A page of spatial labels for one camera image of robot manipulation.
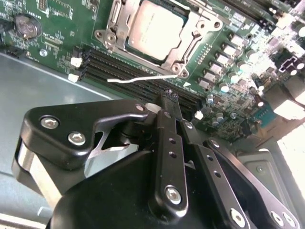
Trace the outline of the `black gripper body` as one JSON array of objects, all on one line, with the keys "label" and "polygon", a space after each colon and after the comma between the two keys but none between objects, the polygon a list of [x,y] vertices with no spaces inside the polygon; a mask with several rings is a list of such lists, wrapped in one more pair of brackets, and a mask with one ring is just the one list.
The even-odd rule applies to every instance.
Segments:
[{"label": "black gripper body", "polygon": [[50,220],[52,229],[223,229],[212,196],[195,169],[186,167],[189,208],[165,223],[148,206],[152,153],[127,156],[68,190]]}]

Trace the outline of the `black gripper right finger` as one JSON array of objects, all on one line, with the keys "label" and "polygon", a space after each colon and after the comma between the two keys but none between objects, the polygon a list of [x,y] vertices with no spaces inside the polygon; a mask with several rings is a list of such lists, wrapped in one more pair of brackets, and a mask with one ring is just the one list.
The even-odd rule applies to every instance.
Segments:
[{"label": "black gripper right finger", "polygon": [[180,122],[184,158],[194,163],[197,185],[206,194],[215,229],[299,229],[298,219],[223,144],[202,141],[182,117],[179,95],[171,96]]}]

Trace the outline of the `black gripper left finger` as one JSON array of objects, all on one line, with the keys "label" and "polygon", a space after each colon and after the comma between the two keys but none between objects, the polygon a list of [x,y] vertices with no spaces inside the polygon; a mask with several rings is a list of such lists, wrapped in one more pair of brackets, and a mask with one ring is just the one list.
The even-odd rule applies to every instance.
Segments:
[{"label": "black gripper left finger", "polygon": [[173,94],[163,91],[153,104],[111,100],[29,110],[13,161],[17,180],[54,211],[85,179],[127,156],[152,153],[149,209],[159,219],[183,218],[188,195]]}]

